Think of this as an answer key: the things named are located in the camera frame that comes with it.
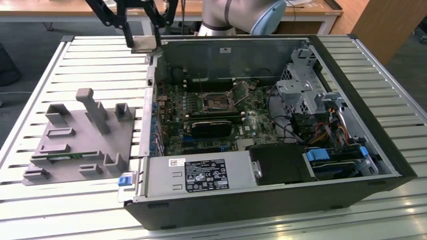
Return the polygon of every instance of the blue drive latch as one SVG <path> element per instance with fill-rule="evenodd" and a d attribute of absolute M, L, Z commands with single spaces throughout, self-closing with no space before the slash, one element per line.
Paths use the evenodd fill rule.
<path fill-rule="evenodd" d="M 317 149 L 311 149 L 307 153 L 307 159 L 309 161 L 325 161 L 325 160 L 330 160 L 330 154 L 329 151 L 325 148 L 317 148 Z"/>

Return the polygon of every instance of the floor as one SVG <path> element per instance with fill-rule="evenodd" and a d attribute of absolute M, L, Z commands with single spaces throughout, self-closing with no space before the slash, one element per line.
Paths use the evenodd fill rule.
<path fill-rule="evenodd" d="M 32 92 L 64 35 L 119 35 L 112 27 L 106 27 L 100 22 L 55 23 L 54 28 L 54 31 L 47 31 L 42 23 L 0 23 L 0 43 L 22 72 L 22 79 L 12 85 L 0 87 L 0 93 Z M 131 28 L 135 35 L 143 34 L 138 23 L 131 23 Z M 421 30 L 417 30 L 386 67 L 427 110 L 427 44 L 419 43 L 422 35 Z M 30 95 L 0 94 L 0 147 Z"/>

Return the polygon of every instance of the blue tab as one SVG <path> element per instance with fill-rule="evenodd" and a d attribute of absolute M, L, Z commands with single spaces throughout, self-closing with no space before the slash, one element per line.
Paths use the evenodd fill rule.
<path fill-rule="evenodd" d="M 132 176 L 122 176 L 119 177 L 119 187 L 131 186 L 132 185 Z"/>
<path fill-rule="evenodd" d="M 367 148 L 365 146 L 362 146 L 359 149 L 363 154 L 363 157 L 367 158 L 367 156 L 370 155 Z"/>
<path fill-rule="evenodd" d="M 315 160 L 315 156 L 311 152 L 307 152 L 306 155 L 310 162 Z"/>
<path fill-rule="evenodd" d="M 309 153 L 313 154 L 314 161 L 331 159 L 329 151 L 325 148 L 311 149 Z"/>

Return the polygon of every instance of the yellow wire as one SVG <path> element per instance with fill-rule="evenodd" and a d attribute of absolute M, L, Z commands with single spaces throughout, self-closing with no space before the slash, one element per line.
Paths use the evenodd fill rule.
<path fill-rule="evenodd" d="M 310 144 L 314 144 L 315 142 L 321 141 L 327 135 L 329 133 L 325 132 Z"/>

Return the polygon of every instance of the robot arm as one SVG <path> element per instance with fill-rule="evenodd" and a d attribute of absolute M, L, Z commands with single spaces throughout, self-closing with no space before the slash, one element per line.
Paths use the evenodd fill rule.
<path fill-rule="evenodd" d="M 115 14 L 103 0 L 86 0 L 102 23 L 123 30 L 126 44 L 132 49 L 138 47 L 127 21 L 127 9 L 144 9 L 154 25 L 156 49 L 162 46 L 159 28 L 172 25 L 179 4 L 179 0 L 166 1 L 168 8 L 160 14 L 154 0 L 115 0 Z M 285 0 L 204 0 L 199 35 L 235 35 L 235 27 L 253 35 L 270 35 L 278 27 L 286 7 Z"/>
<path fill-rule="evenodd" d="M 286 11 L 285 0 L 204 0 L 199 36 L 270 35 Z"/>

